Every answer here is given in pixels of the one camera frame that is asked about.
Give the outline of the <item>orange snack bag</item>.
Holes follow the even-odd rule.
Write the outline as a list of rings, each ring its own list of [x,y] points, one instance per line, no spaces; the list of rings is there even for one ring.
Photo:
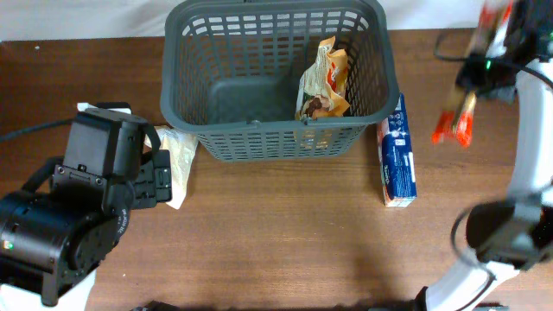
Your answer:
[[[346,100],[348,55],[335,49],[336,37],[319,42],[315,62],[302,74],[296,99],[296,120],[315,121],[343,117],[350,108]]]

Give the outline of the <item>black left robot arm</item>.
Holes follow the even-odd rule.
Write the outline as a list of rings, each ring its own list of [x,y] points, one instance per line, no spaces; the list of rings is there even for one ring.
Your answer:
[[[89,108],[52,157],[1,200],[1,308],[83,310],[133,210],[172,199],[169,152],[142,117]]]

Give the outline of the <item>grey plastic basket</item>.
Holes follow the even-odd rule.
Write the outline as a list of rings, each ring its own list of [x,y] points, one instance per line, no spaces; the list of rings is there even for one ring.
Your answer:
[[[348,109],[298,120],[301,76],[327,38],[346,51]],[[166,19],[162,114],[223,162],[340,155],[398,98],[376,1],[186,1]]]

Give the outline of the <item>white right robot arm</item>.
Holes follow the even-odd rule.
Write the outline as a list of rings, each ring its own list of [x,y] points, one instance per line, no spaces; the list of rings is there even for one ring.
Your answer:
[[[480,97],[516,99],[515,165],[507,195],[464,210],[467,248],[411,303],[415,310],[477,310],[501,283],[552,258],[552,4],[484,2],[432,139],[469,145]]]

